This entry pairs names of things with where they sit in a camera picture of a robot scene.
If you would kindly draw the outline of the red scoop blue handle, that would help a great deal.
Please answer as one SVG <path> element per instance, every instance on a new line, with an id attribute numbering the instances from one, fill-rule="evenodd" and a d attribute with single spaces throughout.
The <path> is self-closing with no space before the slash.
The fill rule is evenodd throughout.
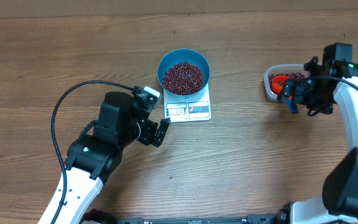
<path id="1" fill-rule="evenodd" d="M 296 103 L 293 101 L 293 97 L 290 94 L 290 91 L 285 91 L 285 89 L 289 89 L 289 87 L 285 84 L 287 80 L 289 80 L 289 76 L 278 75 L 272 80 L 272 91 L 277 94 L 277 98 L 284 96 L 287 98 L 287 104 L 290 109 L 291 114 L 298 113 L 298 107 Z"/>

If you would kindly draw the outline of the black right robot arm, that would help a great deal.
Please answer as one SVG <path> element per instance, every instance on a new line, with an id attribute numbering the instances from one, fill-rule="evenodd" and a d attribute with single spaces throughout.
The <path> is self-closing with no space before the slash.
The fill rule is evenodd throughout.
<path id="1" fill-rule="evenodd" d="M 272 223 L 358 222 L 358 63 L 352 61 L 352 45 L 335 42 L 323 50 L 323 61 L 313 57 L 303 69 L 308 76 L 287 79 L 276 91 L 276 101 L 291 113 L 298 105 L 308 116 L 331 114 L 338 105 L 346 130 L 348 153 L 326 177 L 321 195 L 290 202 Z"/>

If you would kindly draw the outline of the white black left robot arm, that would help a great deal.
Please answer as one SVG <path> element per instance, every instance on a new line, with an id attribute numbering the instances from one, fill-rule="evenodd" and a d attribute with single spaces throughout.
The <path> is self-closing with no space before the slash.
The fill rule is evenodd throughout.
<path id="1" fill-rule="evenodd" d="M 112 215 L 88 210 L 107 179 L 121 163 L 122 153 L 133 141 L 159 147 L 170 119 L 148 119 L 161 94 L 136 88 L 131 94 L 111 91 L 104 97 L 99 118 L 91 121 L 68 148 L 66 173 L 40 223 L 118 223 Z"/>

